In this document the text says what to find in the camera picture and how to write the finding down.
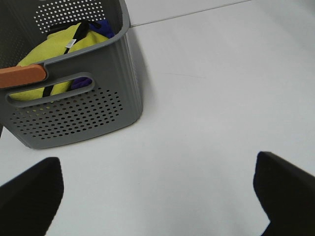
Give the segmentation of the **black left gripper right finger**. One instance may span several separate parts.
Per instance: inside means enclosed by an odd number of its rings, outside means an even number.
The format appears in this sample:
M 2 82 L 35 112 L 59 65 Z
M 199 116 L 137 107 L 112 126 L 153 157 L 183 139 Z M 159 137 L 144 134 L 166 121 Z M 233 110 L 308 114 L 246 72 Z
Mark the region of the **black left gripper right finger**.
M 257 155 L 255 194 L 269 224 L 264 236 L 315 234 L 315 177 L 267 151 Z

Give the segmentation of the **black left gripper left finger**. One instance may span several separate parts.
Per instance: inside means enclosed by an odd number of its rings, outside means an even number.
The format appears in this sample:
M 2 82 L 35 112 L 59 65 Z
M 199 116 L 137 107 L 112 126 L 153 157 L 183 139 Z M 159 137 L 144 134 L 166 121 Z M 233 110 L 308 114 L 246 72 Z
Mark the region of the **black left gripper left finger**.
M 63 198 L 60 160 L 48 157 L 0 187 L 0 234 L 46 235 Z

